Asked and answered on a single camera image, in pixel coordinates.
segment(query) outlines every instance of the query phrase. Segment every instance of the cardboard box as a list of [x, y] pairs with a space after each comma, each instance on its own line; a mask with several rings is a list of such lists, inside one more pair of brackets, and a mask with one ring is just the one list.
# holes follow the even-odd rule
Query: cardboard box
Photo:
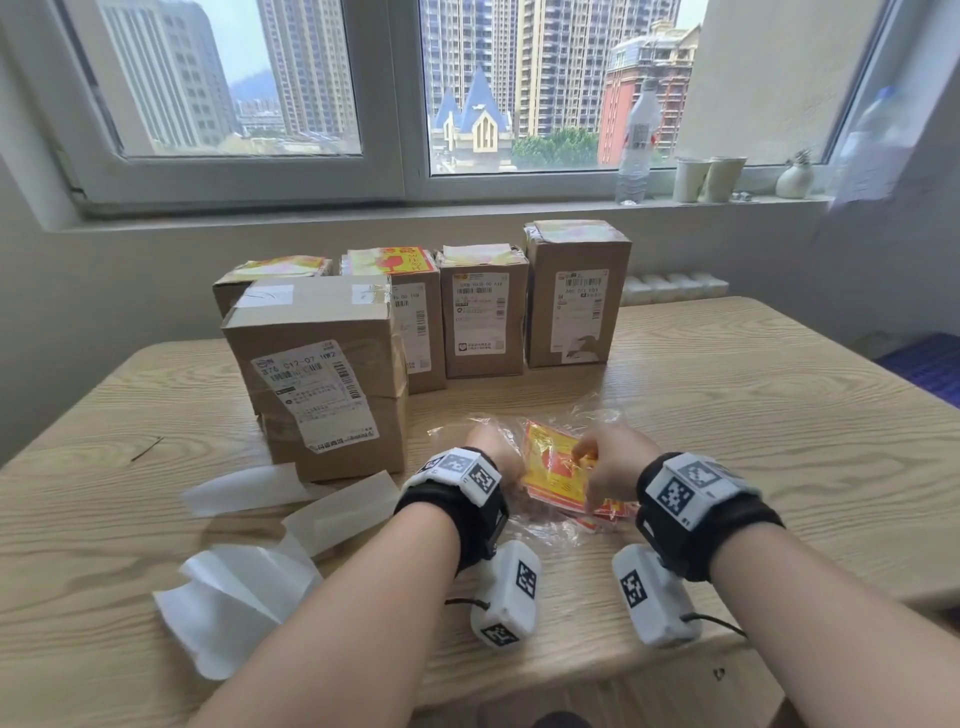
[[312, 255], [288, 255], [270, 260], [248, 260], [213, 284], [213, 298], [220, 308], [220, 317], [227, 318], [230, 309], [255, 280], [269, 278], [298, 278], [326, 276], [332, 268], [331, 260]]
[[433, 256], [423, 248], [350, 251], [341, 262], [340, 273], [390, 276], [394, 316], [407, 357], [410, 394], [446, 389], [440, 268]]
[[509, 245], [444, 246], [438, 254], [446, 375], [523, 374], [530, 265]]
[[607, 361], [630, 240], [604, 220], [542, 220], [525, 229], [533, 271], [527, 363]]
[[223, 332], [275, 463], [304, 481], [403, 471], [406, 363], [385, 276], [255, 282]]

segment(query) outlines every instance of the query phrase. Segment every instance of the blue crate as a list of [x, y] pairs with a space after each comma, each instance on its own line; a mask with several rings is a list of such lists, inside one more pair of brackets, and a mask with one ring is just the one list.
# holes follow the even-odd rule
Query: blue crate
[[876, 361], [931, 395], [960, 407], [960, 336], [937, 333]]

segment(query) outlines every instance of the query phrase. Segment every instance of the plastic bag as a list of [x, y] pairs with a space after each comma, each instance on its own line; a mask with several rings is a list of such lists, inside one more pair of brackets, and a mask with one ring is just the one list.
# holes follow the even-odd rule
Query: plastic bag
[[428, 431], [434, 449], [462, 445], [478, 424], [495, 425], [523, 457], [527, 474], [504, 492], [510, 509], [505, 539], [533, 539], [548, 546], [577, 546], [597, 533], [617, 530], [618, 523], [636, 513], [632, 504], [608, 501], [593, 515], [584, 512], [584, 486], [589, 460], [573, 462], [571, 451], [591, 427], [625, 420], [623, 410], [603, 406], [596, 395], [567, 409], [532, 413], [529, 417], [469, 415]]

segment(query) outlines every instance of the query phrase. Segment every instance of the hand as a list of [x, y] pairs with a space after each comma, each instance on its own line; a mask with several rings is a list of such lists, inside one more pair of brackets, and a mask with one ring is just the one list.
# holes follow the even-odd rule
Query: hand
[[587, 483], [587, 510], [592, 513], [607, 498], [636, 500], [636, 482], [643, 469], [663, 455], [653, 440], [624, 423], [599, 425], [573, 448], [573, 461], [591, 455], [597, 461]]
[[478, 425], [467, 436], [467, 447], [477, 448], [489, 457], [503, 476], [503, 485], [518, 482], [526, 473], [526, 465], [520, 453], [507, 442], [496, 425]]

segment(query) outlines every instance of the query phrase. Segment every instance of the windowsill ledge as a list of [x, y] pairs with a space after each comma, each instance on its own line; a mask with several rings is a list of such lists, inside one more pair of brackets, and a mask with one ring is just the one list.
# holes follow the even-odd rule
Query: windowsill ledge
[[413, 220], [430, 218], [472, 218], [487, 215], [517, 215], [525, 219], [559, 215], [595, 215], [596, 213], [616, 210], [619, 213], [643, 213], [646, 210], [663, 209], [717, 209], [725, 207], [751, 207], [769, 205], [819, 205], [826, 206], [830, 197], [812, 195], [803, 200], [784, 200], [773, 195], [755, 195], [750, 202], [731, 201], [722, 204], [683, 204], [668, 197], [655, 197], [642, 205], [623, 206], [603, 200], [577, 202], [540, 202], [513, 203], [495, 205], [439, 205], [439, 206], [390, 206], [359, 207], [325, 211], [284, 211], [256, 213], [248, 215], [214, 214], [196, 217], [162, 218], [154, 217], [141, 220], [98, 221], [85, 220], [61, 232], [131, 232], [131, 231], [171, 231], [195, 230], [200, 228], [253, 227], [260, 225], [304, 225], [323, 223], [345, 223], [371, 220]]

